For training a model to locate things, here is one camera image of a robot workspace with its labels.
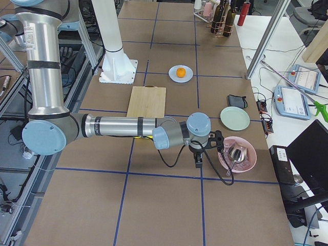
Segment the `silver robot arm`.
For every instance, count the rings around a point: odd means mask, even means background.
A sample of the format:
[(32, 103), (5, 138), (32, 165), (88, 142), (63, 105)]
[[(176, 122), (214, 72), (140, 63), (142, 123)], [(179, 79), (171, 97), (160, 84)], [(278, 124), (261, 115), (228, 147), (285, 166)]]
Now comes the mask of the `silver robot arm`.
[(15, 1), (23, 24), (33, 106), (22, 131), (24, 144), (39, 155), (53, 155), (69, 143), (92, 136), (152, 138), (155, 148), (189, 147), (197, 168), (210, 145), (211, 122), (196, 112), (186, 121), (144, 117), (95, 117), (71, 113), (64, 105), (58, 29), (78, 18), (77, 1)]

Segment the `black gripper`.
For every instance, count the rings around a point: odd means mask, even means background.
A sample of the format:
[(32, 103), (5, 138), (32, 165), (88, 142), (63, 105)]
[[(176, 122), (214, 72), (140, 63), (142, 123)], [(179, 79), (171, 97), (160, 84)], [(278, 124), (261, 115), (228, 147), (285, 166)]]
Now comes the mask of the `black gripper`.
[(203, 146), (200, 146), (200, 148), (189, 146), (189, 150), (194, 154), (195, 167), (200, 168), (200, 164), (203, 164), (202, 154), (207, 155), (206, 149)]

